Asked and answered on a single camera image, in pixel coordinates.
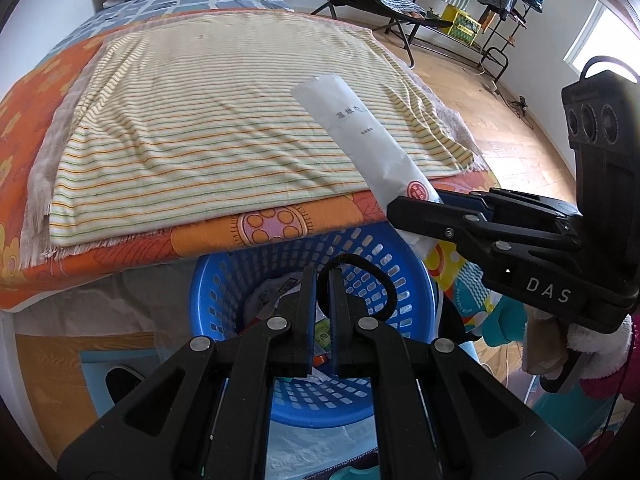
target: orange floral blanket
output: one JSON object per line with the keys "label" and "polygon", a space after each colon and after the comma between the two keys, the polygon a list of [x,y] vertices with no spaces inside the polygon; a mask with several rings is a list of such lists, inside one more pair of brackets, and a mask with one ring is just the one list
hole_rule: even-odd
{"label": "orange floral blanket", "polygon": [[[215,10],[196,12],[216,12]],[[21,308],[130,267],[277,242],[377,222],[384,215],[369,191],[178,226],[119,245],[26,270],[18,267],[27,177],[53,113],[102,44],[95,36],[63,50],[18,81],[0,103],[0,309]],[[490,171],[433,182],[459,192],[496,186]]]}

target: folding chair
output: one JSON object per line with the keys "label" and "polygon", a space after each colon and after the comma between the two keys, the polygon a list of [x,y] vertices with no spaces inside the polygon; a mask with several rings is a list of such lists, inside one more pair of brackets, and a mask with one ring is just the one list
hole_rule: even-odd
{"label": "folding chair", "polygon": [[411,52],[411,44],[407,39],[404,30],[402,29],[403,23],[411,23],[413,25],[423,25],[425,27],[451,27],[453,23],[446,22],[444,20],[419,20],[417,18],[412,18],[411,16],[407,16],[406,14],[402,14],[401,12],[395,12],[387,7],[383,6],[378,0],[326,0],[326,3],[321,7],[318,7],[311,14],[317,14],[321,10],[329,8],[331,12],[331,16],[334,20],[337,20],[337,16],[335,13],[335,7],[343,7],[349,6],[354,7],[355,9],[364,10],[365,12],[370,12],[372,14],[376,14],[377,16],[383,16],[385,18],[389,18],[389,23],[387,25],[383,25],[382,27],[374,28],[373,30],[380,30],[382,28],[391,28],[394,25],[398,27],[399,35],[404,42],[404,49],[407,51],[409,55],[410,65],[409,68],[413,68],[415,66],[414,55]]}

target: camera lens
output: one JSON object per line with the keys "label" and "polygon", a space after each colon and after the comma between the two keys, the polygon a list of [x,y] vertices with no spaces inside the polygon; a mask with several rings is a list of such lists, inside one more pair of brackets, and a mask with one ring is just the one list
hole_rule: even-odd
{"label": "camera lens", "polygon": [[573,110],[569,110],[569,133],[576,135],[578,133],[578,117]]}
{"label": "camera lens", "polygon": [[618,140],[618,120],[613,108],[609,105],[605,105],[602,109],[602,129],[611,144]]}
{"label": "camera lens", "polygon": [[598,133],[598,123],[596,122],[596,114],[593,113],[593,108],[589,105],[582,105],[582,128],[584,134],[591,142],[596,141],[596,134]]}

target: black hair tie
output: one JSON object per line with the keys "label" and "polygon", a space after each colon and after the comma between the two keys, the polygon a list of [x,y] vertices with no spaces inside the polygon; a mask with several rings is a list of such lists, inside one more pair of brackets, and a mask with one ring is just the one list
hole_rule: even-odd
{"label": "black hair tie", "polygon": [[322,313],[331,318],[329,312],[329,272],[335,269],[341,264],[348,264],[359,269],[365,270],[376,278],[386,290],[386,303],[380,312],[375,312],[372,317],[379,321],[386,321],[395,312],[398,305],[398,293],[396,292],[396,286],[388,274],[380,269],[375,264],[372,264],[369,260],[364,259],[357,254],[344,253],[329,260],[320,273],[318,274],[318,287],[316,289],[316,295],[318,298],[318,305]]}

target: window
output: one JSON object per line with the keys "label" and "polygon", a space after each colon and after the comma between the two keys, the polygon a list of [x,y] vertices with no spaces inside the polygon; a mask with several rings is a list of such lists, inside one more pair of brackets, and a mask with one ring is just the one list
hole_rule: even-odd
{"label": "window", "polygon": [[[611,56],[627,63],[640,73],[640,40],[613,12],[597,2],[580,36],[564,60],[579,74],[594,56]],[[613,63],[598,63],[587,75],[611,70],[631,81],[635,78],[624,68]]]}

